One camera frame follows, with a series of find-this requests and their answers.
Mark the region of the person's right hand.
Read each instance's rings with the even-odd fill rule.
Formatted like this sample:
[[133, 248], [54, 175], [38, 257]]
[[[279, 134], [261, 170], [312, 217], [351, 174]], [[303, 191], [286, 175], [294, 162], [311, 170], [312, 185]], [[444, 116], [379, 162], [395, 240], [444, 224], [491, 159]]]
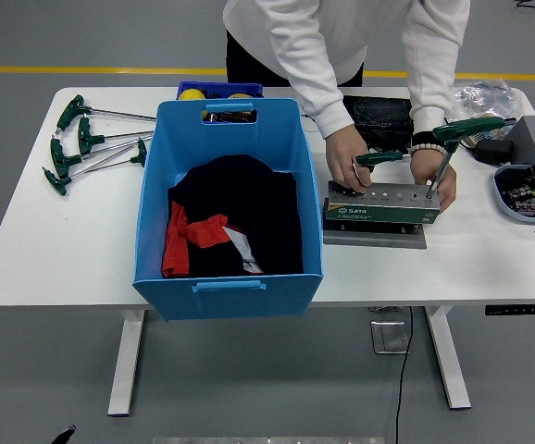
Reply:
[[333, 132], [325, 139], [326, 160], [332, 179], [345, 188], [364, 193], [372, 184], [367, 168], [355, 165], [357, 156], [367, 154], [368, 148], [354, 125]]

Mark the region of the person's left hand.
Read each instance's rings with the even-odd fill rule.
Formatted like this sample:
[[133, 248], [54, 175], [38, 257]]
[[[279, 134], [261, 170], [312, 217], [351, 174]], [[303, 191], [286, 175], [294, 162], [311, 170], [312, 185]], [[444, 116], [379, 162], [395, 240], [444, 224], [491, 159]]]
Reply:
[[[430, 149], [418, 150], [411, 155], [410, 169], [417, 185], [426, 185], [436, 176], [443, 160], [443, 154]], [[457, 193], [457, 174], [449, 165], [440, 181], [437, 193], [443, 213], [455, 200]]]

